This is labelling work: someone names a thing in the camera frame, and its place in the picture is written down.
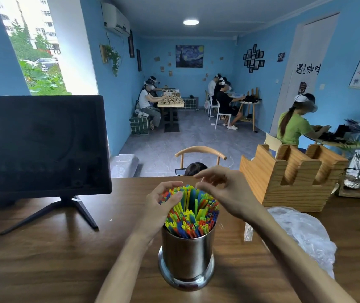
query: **metal straw holder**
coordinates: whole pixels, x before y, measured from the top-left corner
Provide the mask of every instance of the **metal straw holder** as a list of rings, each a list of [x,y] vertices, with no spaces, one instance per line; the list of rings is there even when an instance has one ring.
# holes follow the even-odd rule
[[[208,284],[213,275],[215,260],[212,244],[215,225],[206,235],[184,239],[162,228],[162,246],[159,250],[159,269],[174,288],[194,291]]]

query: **transparent plastic sheet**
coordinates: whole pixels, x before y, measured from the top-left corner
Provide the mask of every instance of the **transparent plastic sheet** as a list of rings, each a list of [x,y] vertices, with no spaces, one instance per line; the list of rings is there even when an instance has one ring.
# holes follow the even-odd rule
[[[313,259],[320,268],[334,278],[333,264],[337,246],[330,240],[323,224],[309,214],[298,212],[289,207],[272,207],[268,212],[275,221],[296,241],[296,243]],[[253,229],[246,224],[244,240],[251,241]]]

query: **building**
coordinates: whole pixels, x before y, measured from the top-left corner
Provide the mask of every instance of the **building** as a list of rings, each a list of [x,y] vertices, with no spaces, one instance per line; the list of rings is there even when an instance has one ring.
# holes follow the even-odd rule
[[[9,36],[13,21],[21,26],[26,23],[33,48],[37,48],[35,38],[41,34],[52,45],[50,54],[61,54],[47,0],[0,0],[0,15]]]

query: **black monitor screen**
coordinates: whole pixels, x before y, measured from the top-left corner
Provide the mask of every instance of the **black monitor screen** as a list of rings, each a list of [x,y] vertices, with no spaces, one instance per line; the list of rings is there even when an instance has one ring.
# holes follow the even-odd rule
[[[0,96],[0,194],[111,192],[102,96]]]

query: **parked car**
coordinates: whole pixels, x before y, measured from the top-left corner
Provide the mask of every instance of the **parked car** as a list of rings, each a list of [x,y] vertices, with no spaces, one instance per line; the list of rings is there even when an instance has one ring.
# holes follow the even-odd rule
[[[42,64],[49,69],[52,66],[57,65],[58,60],[55,58],[39,58],[38,60],[35,61],[35,63]]]
[[[26,62],[27,64],[31,65],[32,67],[38,66],[42,71],[48,71],[48,67],[44,66],[41,63],[32,62],[31,60],[28,60],[28,59],[19,59],[19,60]]]

